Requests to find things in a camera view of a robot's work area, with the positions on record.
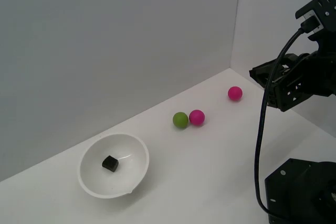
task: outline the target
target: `cable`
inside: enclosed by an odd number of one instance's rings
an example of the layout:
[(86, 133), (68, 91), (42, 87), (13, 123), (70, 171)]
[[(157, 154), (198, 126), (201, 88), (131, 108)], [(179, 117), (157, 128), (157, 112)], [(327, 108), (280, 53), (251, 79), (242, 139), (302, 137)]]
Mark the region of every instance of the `cable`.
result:
[(278, 214), (275, 214), (268, 210), (265, 205), (263, 204), (263, 201), (261, 200), (260, 196), (260, 185), (259, 185), (259, 161), (260, 161), (260, 150), (261, 150), (261, 142), (263, 139), (263, 133), (264, 133), (264, 125), (265, 125), (265, 116), (266, 116), (266, 108), (267, 108), (267, 100), (269, 96), (269, 91), (276, 73), (276, 69), (278, 69), (281, 60), (285, 56), (286, 52), (288, 49), (291, 47), (291, 45), (294, 43), (297, 38), (302, 35), (303, 33), (307, 32), (306, 29), (304, 28), (299, 28), (299, 30), (290, 38), (290, 40), (286, 43), (284, 48), (281, 50), (278, 58), (275, 60), (275, 63), (272, 67), (272, 70), (268, 76), (266, 86), (265, 86), (265, 91), (264, 91), (264, 96), (262, 98), (262, 103), (261, 103), (261, 111), (260, 111), (260, 120), (259, 120), (259, 129), (258, 129), (258, 136), (257, 136), (257, 144), (256, 144), (256, 152), (255, 152), (255, 159), (254, 159), (254, 182), (255, 182), (255, 187), (256, 187), (256, 196), (257, 196), (257, 201), (260, 205), (260, 207), (270, 216), (275, 217), (277, 219), (282, 219), (282, 220), (288, 220), (288, 218), (284, 216), (280, 216)]

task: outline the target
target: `white surface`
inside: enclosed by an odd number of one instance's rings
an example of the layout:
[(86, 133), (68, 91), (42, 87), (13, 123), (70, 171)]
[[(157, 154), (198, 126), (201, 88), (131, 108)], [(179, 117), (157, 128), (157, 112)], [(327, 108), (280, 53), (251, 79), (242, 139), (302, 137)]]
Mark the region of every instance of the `white surface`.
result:
[[(227, 98), (231, 86), (244, 92)], [(262, 91), (228, 69), (0, 183), (0, 223), (267, 224), (256, 202), (253, 160)], [(202, 127), (178, 130), (176, 111), (204, 111)], [(288, 158), (336, 161), (336, 139), (298, 114), (267, 112), (261, 178)], [(132, 194), (94, 198), (77, 182), (85, 149), (115, 132), (139, 136), (151, 157)]]
[(237, 0), (0, 4), (0, 180), (229, 67)]
[[(119, 165), (114, 172), (102, 167), (111, 156)], [(130, 194), (145, 176), (149, 153), (136, 136), (119, 133), (98, 139), (84, 153), (78, 167), (78, 181), (88, 194), (111, 199)]]
[[(300, 27), (295, 12), (311, 0), (239, 0), (231, 68), (249, 78), (248, 71), (275, 59)], [(301, 36), (288, 52), (317, 50), (317, 43)], [(315, 125), (336, 136), (336, 98), (312, 97), (294, 108)]]

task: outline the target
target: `magenta ball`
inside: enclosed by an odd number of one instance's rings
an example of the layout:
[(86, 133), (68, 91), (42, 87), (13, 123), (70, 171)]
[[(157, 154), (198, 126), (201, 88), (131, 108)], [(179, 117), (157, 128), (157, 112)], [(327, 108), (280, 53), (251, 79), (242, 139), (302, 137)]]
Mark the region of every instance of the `magenta ball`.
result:
[(189, 121), (191, 124), (200, 126), (205, 120), (205, 114), (201, 110), (194, 110), (189, 115)]
[(243, 91), (240, 87), (231, 87), (227, 92), (229, 98), (233, 101), (239, 101), (243, 96)]

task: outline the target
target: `white bowl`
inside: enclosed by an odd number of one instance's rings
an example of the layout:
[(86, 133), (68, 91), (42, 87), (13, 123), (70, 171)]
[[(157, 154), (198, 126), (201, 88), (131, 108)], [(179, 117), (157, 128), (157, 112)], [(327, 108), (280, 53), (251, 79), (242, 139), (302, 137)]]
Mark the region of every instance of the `white bowl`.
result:
[[(102, 167), (108, 156), (119, 161), (114, 173)], [(96, 141), (84, 153), (78, 167), (79, 184), (88, 194), (102, 199), (130, 194), (145, 176), (148, 164), (148, 149), (141, 139), (112, 134)]]

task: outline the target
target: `black cube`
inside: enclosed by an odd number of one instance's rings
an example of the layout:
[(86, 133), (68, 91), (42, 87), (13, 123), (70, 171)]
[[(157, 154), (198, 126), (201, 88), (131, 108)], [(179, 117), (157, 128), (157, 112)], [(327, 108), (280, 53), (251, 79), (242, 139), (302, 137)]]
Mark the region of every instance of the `black cube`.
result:
[(102, 167), (110, 170), (111, 172), (115, 172), (119, 165), (119, 161), (114, 157), (108, 156), (102, 163)]

